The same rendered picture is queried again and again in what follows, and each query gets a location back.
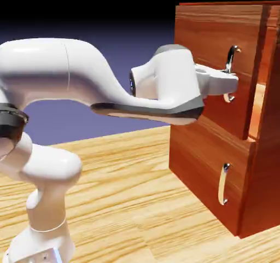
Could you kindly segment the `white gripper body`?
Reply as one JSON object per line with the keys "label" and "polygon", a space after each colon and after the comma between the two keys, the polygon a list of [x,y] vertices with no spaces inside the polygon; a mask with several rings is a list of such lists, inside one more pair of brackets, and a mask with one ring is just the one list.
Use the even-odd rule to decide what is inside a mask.
{"label": "white gripper body", "polygon": [[238,77],[218,70],[210,70],[208,80],[208,96],[224,95],[233,93],[238,87]]}

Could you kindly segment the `reddish wooden cabinet door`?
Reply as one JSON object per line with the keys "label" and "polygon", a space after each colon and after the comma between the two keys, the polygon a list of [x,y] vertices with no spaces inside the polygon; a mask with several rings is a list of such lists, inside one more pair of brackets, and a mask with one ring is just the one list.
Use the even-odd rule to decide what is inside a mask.
{"label": "reddish wooden cabinet door", "polygon": [[204,116],[240,139],[246,139],[256,84],[265,79],[266,32],[271,6],[261,4],[180,5],[176,7],[175,43],[191,50],[195,62],[224,69],[234,45],[232,71],[239,78],[234,100],[206,99]]}
{"label": "reddish wooden cabinet door", "polygon": [[[239,234],[247,171],[252,163],[255,140],[241,140],[202,116],[186,126],[171,126],[171,171],[235,236]],[[218,186],[224,163],[227,173],[224,196],[218,201]]]}

